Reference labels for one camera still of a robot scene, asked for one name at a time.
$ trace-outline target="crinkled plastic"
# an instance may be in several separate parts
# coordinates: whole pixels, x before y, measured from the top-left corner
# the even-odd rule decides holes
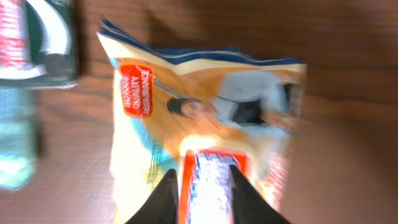
[[[115,69],[115,223],[130,219],[170,169],[179,223],[232,223],[230,165],[278,210],[303,95],[301,61],[258,60],[235,48],[152,50],[106,20],[98,37]]]
[[[18,190],[30,181],[36,160],[34,95],[0,88],[0,189]]]

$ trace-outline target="chip bag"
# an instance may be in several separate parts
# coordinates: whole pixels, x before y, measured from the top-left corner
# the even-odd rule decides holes
[[[204,223],[204,213],[231,223],[229,165],[278,210],[303,95],[301,61],[258,60],[235,48],[152,50],[107,20],[98,37],[114,67],[115,223],[129,220],[170,169],[179,223]]]

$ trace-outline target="person on packaging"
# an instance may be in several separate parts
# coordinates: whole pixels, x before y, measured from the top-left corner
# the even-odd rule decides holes
[[[170,113],[191,119],[216,116],[225,126],[259,138],[284,138],[293,128],[283,83],[271,72],[250,70],[224,77],[217,95],[209,102],[194,98],[171,98]]]

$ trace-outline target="plastic packaging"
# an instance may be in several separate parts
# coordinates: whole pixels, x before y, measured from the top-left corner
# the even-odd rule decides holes
[[[35,170],[34,94],[0,88],[0,189],[18,190]]]
[[[305,82],[301,61],[258,60],[234,48],[152,50],[109,21],[98,37],[115,69],[115,223],[129,220],[170,169],[179,223],[205,223],[203,214],[231,222],[229,165],[278,210]]]
[[[0,0],[0,86],[76,85],[69,1]]]

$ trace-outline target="wooden table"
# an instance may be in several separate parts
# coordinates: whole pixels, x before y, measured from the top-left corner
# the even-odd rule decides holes
[[[112,68],[106,16],[157,47],[233,45],[308,63],[282,213],[293,223],[397,223],[398,2],[76,0],[81,77],[37,102],[35,179],[0,195],[2,223],[111,223]]]

